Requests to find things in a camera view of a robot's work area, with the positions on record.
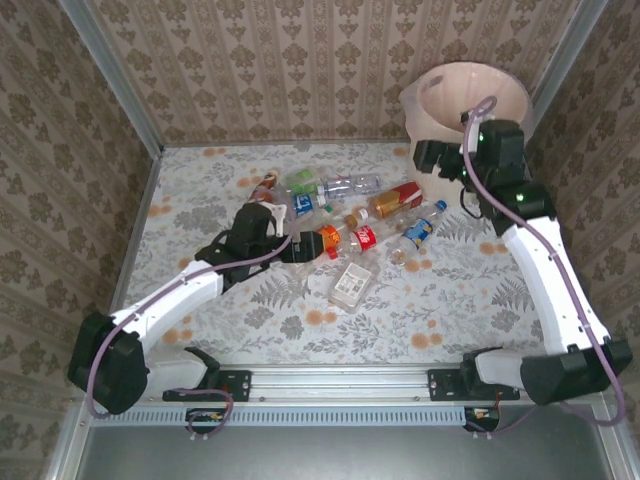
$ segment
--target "gray floor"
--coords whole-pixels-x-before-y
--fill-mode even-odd
[[[591,426],[546,408],[490,441],[435,427],[229,427],[206,442],[182,428],[99,428],[79,478],[604,480],[605,465]]]

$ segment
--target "black bracket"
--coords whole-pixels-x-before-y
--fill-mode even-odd
[[[251,393],[250,370],[221,370],[220,363],[210,355],[196,347],[187,347],[185,350],[198,357],[207,366],[207,372],[197,387],[193,390],[223,390],[228,392],[236,403],[248,402]],[[218,402],[222,400],[215,394],[187,394],[167,390],[162,394],[165,402]]]

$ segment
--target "beige bucket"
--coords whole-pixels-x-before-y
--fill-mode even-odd
[[[524,86],[499,68],[474,62],[455,62],[432,68],[400,93],[406,115],[406,129],[411,139],[408,159],[409,178],[417,181],[426,198],[457,205],[462,184],[435,185],[435,174],[417,172],[413,152],[419,140],[462,143],[464,127],[460,115],[481,100],[494,95],[498,103],[495,118],[514,120],[524,132],[525,142],[533,134],[533,107]]]

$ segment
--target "red bottle label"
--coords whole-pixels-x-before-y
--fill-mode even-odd
[[[363,252],[376,246],[376,234],[373,233],[373,230],[369,225],[358,228],[357,230],[354,230],[353,233],[358,239],[358,243],[360,243],[360,248]]]

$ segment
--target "robotic arm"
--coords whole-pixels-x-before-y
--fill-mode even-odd
[[[465,136],[469,141],[466,148],[473,150],[469,158],[476,181],[469,178],[461,145],[421,141],[413,160],[419,171],[433,174],[437,165],[440,177],[460,180],[466,190],[477,194],[482,216],[491,220],[523,272],[540,317],[547,355],[526,357],[501,348],[470,352],[463,357],[458,385],[468,398],[491,392],[493,388],[487,389],[488,385],[507,385],[525,390],[538,405],[602,391],[610,385],[610,377],[588,330],[616,376],[631,362],[629,345],[626,340],[612,341],[580,287],[567,258],[551,198],[542,185],[527,179],[522,130],[513,121],[486,118],[462,118],[462,123],[478,123],[470,125]],[[479,189],[476,182],[484,188]],[[513,215],[498,210],[487,194],[540,233],[558,258],[552,258],[541,240],[516,223]],[[556,264],[558,259],[564,265],[567,281]],[[567,283],[573,287],[575,299]],[[584,310],[587,323],[580,321],[576,302]]]
[[[179,388],[228,385],[222,382],[220,364],[197,348],[160,354],[150,350],[189,312],[265,271],[272,261],[308,262],[323,252],[322,236],[316,232],[301,232],[299,240],[286,243],[285,210],[269,203],[243,205],[231,229],[200,250],[175,278],[111,316],[89,315],[78,333],[69,380],[84,391],[92,384],[93,398],[112,414],[128,410],[143,395],[170,399],[171,391]],[[99,365],[92,374],[96,360]]]

